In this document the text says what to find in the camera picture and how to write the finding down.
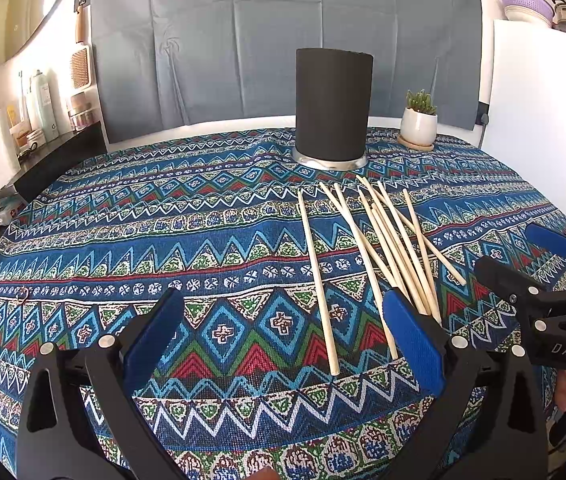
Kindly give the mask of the black side shelf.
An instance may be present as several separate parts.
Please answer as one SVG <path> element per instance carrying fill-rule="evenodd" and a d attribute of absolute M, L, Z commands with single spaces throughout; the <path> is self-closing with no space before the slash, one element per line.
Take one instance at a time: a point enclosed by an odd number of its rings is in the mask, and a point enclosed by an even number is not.
<path fill-rule="evenodd" d="M 0 189 L 0 199 L 18 195 L 30 203 L 66 171 L 85 159 L 105 153 L 100 122 L 78 132 L 65 133 L 28 157 L 16 176 Z"/>

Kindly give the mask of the white potted succulent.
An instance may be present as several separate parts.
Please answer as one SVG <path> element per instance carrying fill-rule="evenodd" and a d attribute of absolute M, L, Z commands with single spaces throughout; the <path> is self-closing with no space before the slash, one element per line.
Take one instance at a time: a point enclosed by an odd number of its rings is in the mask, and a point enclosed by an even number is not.
<path fill-rule="evenodd" d="M 429 145 L 437 136 L 437 107 L 425 90 L 406 92 L 406 102 L 400 125 L 400 134 L 408 141 Z"/>

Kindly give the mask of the wooden chopstick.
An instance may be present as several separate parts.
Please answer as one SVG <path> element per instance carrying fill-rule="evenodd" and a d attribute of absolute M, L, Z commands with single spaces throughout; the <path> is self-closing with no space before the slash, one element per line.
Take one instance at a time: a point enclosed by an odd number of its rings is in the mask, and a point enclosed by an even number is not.
<path fill-rule="evenodd" d="M 377 285 L 377 278 L 375 276 L 374 270 L 374 266 L 377 266 L 379 268 L 379 271 L 382 272 L 383 277 L 388 282 L 388 284 L 390 286 L 396 286 L 397 283 L 394 280 L 394 274 L 392 274 L 391 271 L 387 268 L 386 263 L 384 263 L 383 259 L 379 257 L 374 247 L 356 225 L 356 222 L 353 219 L 353 215 L 349 211 L 347 202 L 345 201 L 345 197 L 342 196 L 342 193 L 339 191 L 333 193 L 324 182 L 320 183 L 320 188 L 327 196 L 327 198 L 332 202 L 334 207 L 342 215 L 342 218 L 347 221 L 352 235 L 356 240 L 356 246 L 358 246 L 359 248 L 365 270 L 366 272 L 368 272 L 368 280 L 370 281 L 370 283 L 372 285 Z"/>
<path fill-rule="evenodd" d="M 345 196 L 344 194 L 342 194 L 341 188 L 338 183 L 334 185 L 334 190 L 338 198 L 338 203 L 342 209 L 342 215 L 344 216 L 345 220 L 348 222 L 348 225 L 350 226 L 350 230 L 352 231 L 354 239 L 356 240 L 356 246 L 358 246 L 359 248 L 359 252 L 363 260 L 365 272 L 366 274 L 368 274 L 368 282 L 371 285 L 374 302 L 380 318 L 380 322 L 382 323 L 384 334 L 386 336 L 386 341 L 390 351 L 391 359 L 396 360 L 399 357 L 398 348 L 396 345 L 396 341 L 394 340 L 394 335 L 390 332 L 390 329 L 384 318 L 383 296 L 379 288 L 379 284 L 376 278 L 376 273 L 374 271 L 374 266 L 370 258 L 370 254 L 368 253 L 368 250 L 366 249 L 365 246 L 365 237 L 360 232 L 359 228 L 356 226 L 356 222 L 354 221 L 353 215 L 348 208 Z"/>
<path fill-rule="evenodd" d="M 420 264 L 420 259 L 417 257 L 416 252 L 415 252 L 415 250 L 412 246 L 411 240 L 409 238 L 409 235 L 406 234 L 405 228 L 404 228 L 403 224 L 401 223 L 400 219 L 398 218 L 397 213 L 394 210 L 391 210 L 387 206 L 385 206 L 367 188 L 366 188 L 366 190 L 368 191 L 368 194 L 370 194 L 371 199 L 373 201 L 373 204 L 378 205 L 380 208 L 383 209 L 383 211 L 386 212 L 386 215 L 389 218 L 389 220 L 391 221 L 391 224 L 394 226 L 394 229 L 396 230 L 397 234 L 400 236 L 401 244 L 411 258 L 412 267 L 415 270 L 415 272 L 417 273 L 417 276 L 420 279 L 420 282 L 422 283 L 422 287 L 425 291 L 425 295 L 427 297 L 427 301 L 428 301 L 430 310 L 432 310 L 432 305 L 430 304 L 432 302 L 432 296 L 430 296 L 428 281 L 427 281 L 427 278 L 426 278 L 426 275 L 425 275 L 424 268 Z M 438 318 L 435 315 L 431 314 L 430 316 L 435 321 L 437 321 L 438 323 L 441 323 L 441 316 L 440 316 L 440 321 L 438 320 Z"/>
<path fill-rule="evenodd" d="M 424 268 L 425 275 L 426 275 L 426 278 L 427 278 L 427 281 L 428 281 L 430 296 L 432 296 L 432 302 L 430 303 L 432 305 L 432 315 L 435 315 L 438 318 L 438 320 L 440 321 L 440 309 L 439 309 L 439 304 L 438 304 L 438 299 L 437 299 L 437 294 L 436 294 L 434 277 L 432 276 L 432 268 L 430 267 L 428 253 L 427 253 L 427 249 L 426 249 L 426 245 L 425 245 L 425 237 L 422 233 L 422 230 L 420 229 L 420 224 L 418 223 L 417 215 L 416 215 L 414 206 L 412 204 L 412 200 L 411 200 L 411 197 L 410 197 L 408 190 L 406 188 L 404 188 L 402 190 L 402 193 L 403 193 L 403 196 L 404 196 L 404 199 L 405 199 L 406 206 L 409 209 L 411 222 L 412 222 L 412 225 L 413 225 L 413 228 L 414 228 L 413 231 L 416 235 L 418 247 L 420 248 L 420 255 L 422 256 L 422 260 L 423 260 L 423 268 Z"/>
<path fill-rule="evenodd" d="M 380 246 L 382 246 L 382 248 L 383 248 L 383 252 L 384 252 L 385 258 L 387 260 L 387 264 L 389 266 L 389 269 L 390 269 L 391 273 L 394 274 L 394 280 L 397 283 L 396 287 L 402 291 L 402 294 L 406 298 L 411 300 L 412 297 L 411 297 L 411 294 L 409 292 L 409 289 L 405 286 L 405 282 L 402 280 L 401 272 L 400 272 L 400 269 L 397 265 L 397 261 L 394 260 L 394 255 L 396 253 L 394 252 L 394 248 L 391 247 L 390 239 L 389 239 L 389 236 L 387 234 L 387 231 L 382 226 L 382 222 L 380 222 L 380 219 L 377 217 L 377 214 L 374 211 L 372 211 L 372 206 L 374 204 L 370 205 L 368 203 L 368 201 L 366 200 L 365 195 L 362 191 L 362 188 L 358 188 L 358 194 L 359 194 L 359 197 L 360 197 L 360 201 L 361 201 L 363 207 L 365 208 L 365 211 L 368 213 L 368 216 L 374 222 L 374 229 L 377 232 L 377 237 L 378 237 Z"/>
<path fill-rule="evenodd" d="M 356 177 L 372 194 L 377 197 L 385 206 L 389 209 L 394 210 L 397 213 L 398 218 L 400 219 L 401 223 L 408 228 L 418 240 L 422 240 L 424 246 L 440 261 L 440 263 L 448 270 L 448 272 L 455 278 L 455 281 L 458 282 L 461 286 L 465 286 L 467 281 L 466 278 L 460 273 L 460 271 L 452 264 L 452 262 L 443 255 L 442 252 L 434 245 L 428 238 L 423 234 L 417 234 L 416 226 L 414 223 L 408 218 L 405 217 L 402 212 L 398 211 L 397 208 L 394 206 L 392 201 L 390 200 L 388 194 L 383 190 L 377 191 L 376 188 L 373 188 L 370 181 L 367 178 L 357 176 Z"/>
<path fill-rule="evenodd" d="M 422 283 L 420 282 L 417 273 L 412 267 L 410 256 L 401 244 L 400 236 L 397 234 L 394 226 L 391 224 L 391 221 L 387 217 L 386 212 L 383 211 L 382 208 L 374 204 L 372 206 L 372 211 L 377 214 L 380 222 L 382 222 L 382 226 L 387 231 L 391 247 L 394 248 L 394 252 L 396 253 L 394 255 L 394 260 L 397 261 L 402 280 L 405 282 L 405 286 L 409 289 L 417 311 L 420 312 L 420 314 L 431 315 L 432 310 L 430 310 L 425 291 L 422 287 Z"/>
<path fill-rule="evenodd" d="M 315 252 L 315 247 L 313 244 L 313 237 L 311 232 L 311 226 L 309 217 L 307 214 L 306 203 L 304 202 L 304 193 L 301 191 L 297 192 L 298 206 L 301 216 L 302 227 L 304 228 L 304 237 L 306 238 L 308 256 L 312 271 L 312 278 L 314 281 L 314 287 L 316 291 L 316 299 L 318 300 L 320 318 L 322 323 L 323 334 L 326 344 L 326 352 L 328 364 L 330 364 L 330 374 L 333 376 L 338 376 L 340 374 L 340 366 L 337 348 L 335 344 L 335 339 L 332 330 L 332 323 L 330 322 L 330 311 L 327 307 L 322 275 L 319 265 L 319 259 Z"/>

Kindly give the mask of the white refrigerator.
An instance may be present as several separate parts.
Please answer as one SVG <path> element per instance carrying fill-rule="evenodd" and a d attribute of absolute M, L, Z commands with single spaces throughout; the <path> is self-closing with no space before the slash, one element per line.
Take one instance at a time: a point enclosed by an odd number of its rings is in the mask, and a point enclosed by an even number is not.
<path fill-rule="evenodd" d="M 566 34 L 497 21 L 481 148 L 566 216 Z"/>

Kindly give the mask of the grey backdrop cloth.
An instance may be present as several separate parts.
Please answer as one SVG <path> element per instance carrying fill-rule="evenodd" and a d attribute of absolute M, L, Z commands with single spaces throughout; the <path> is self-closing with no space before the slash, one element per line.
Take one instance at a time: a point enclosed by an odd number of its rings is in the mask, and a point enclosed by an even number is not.
<path fill-rule="evenodd" d="M 427 90 L 443 125 L 474 126 L 480 0 L 91 0 L 110 142 L 198 122 L 288 116 L 301 48 L 372 56 L 370 112 Z"/>

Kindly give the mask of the wooden coaster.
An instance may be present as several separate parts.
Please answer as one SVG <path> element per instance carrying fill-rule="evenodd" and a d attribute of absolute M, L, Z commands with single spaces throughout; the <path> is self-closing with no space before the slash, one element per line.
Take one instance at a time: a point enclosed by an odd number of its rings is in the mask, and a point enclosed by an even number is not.
<path fill-rule="evenodd" d="M 406 148 L 409 148 L 410 150 L 419 151 L 419 152 L 431 152 L 434 149 L 434 144 L 429 144 L 429 145 L 416 144 L 406 140 L 401 134 L 398 135 L 397 142 L 399 142 L 401 145 L 405 146 Z"/>

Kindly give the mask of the black cylindrical utensil holder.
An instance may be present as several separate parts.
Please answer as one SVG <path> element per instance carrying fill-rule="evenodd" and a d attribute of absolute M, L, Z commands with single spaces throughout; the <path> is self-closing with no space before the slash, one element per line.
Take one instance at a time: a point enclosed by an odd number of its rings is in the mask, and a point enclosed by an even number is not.
<path fill-rule="evenodd" d="M 296 52 L 295 162 L 334 171 L 366 165 L 373 62 L 364 52 Z"/>

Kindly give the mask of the patterned blue tablecloth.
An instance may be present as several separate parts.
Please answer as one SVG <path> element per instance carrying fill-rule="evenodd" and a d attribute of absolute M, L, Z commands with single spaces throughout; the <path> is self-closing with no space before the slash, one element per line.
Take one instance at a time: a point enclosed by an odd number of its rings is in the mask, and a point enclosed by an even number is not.
<path fill-rule="evenodd" d="M 184 318 L 135 395 L 167 452 L 193 479 L 271 466 L 285 479 L 371 479 L 430 403 L 391 359 L 347 221 L 320 188 L 339 184 L 373 237 L 356 178 L 385 191 L 466 278 L 428 250 L 443 327 L 473 346 L 519 339 L 515 310 L 475 278 L 482 256 L 555 289 L 566 260 L 525 227 L 566 217 L 511 168 L 442 136 L 407 150 L 368 133 L 368 164 L 320 171 L 292 160 L 289 129 L 226 132 L 90 158 L 66 171 L 0 238 L 0 461 L 16 466 L 22 400 L 36 354 L 120 332 L 168 288 Z M 330 374 L 297 192 L 304 193 L 340 374 Z"/>

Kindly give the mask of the pale green bottle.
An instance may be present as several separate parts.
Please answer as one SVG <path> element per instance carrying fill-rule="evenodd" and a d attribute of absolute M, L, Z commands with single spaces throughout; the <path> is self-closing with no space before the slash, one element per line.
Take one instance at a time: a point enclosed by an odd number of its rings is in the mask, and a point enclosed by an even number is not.
<path fill-rule="evenodd" d="M 37 70 L 31 78 L 31 91 L 40 128 L 43 130 L 45 140 L 52 142 L 59 137 L 59 132 L 54 115 L 48 78 L 46 78 L 44 73 L 40 70 Z"/>

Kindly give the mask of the wooden hair brush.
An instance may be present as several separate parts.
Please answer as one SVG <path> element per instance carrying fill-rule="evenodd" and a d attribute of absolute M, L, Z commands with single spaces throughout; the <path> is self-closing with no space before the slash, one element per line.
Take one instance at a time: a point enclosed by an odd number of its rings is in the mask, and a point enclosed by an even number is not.
<path fill-rule="evenodd" d="M 91 50 L 88 44 L 84 6 L 78 6 L 76 11 L 74 52 L 70 58 L 70 79 L 74 90 L 77 91 L 91 85 Z"/>

